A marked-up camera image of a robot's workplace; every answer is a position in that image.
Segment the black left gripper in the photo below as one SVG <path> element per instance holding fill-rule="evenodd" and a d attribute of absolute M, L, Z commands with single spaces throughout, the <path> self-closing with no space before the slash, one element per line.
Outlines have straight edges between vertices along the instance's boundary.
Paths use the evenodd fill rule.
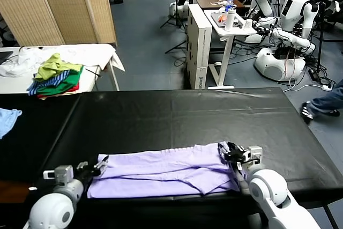
<path fill-rule="evenodd" d="M 87 161 L 80 162 L 76 167 L 76 180 L 87 187 L 94 177 L 101 176 L 105 172 L 108 159 L 109 155 L 106 155 L 94 166 L 89 165 Z"/>

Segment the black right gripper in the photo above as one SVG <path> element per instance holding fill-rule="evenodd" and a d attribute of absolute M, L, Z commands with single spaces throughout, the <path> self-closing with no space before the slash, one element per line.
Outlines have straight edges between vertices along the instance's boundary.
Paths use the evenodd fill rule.
<path fill-rule="evenodd" d="M 227 142 L 227 145 L 228 150 L 222 147 L 218 148 L 219 155 L 222 160 L 232 164 L 237 164 L 238 162 L 240 164 L 244 164 L 250 161 L 251 153 L 246 147 L 229 141 Z"/>

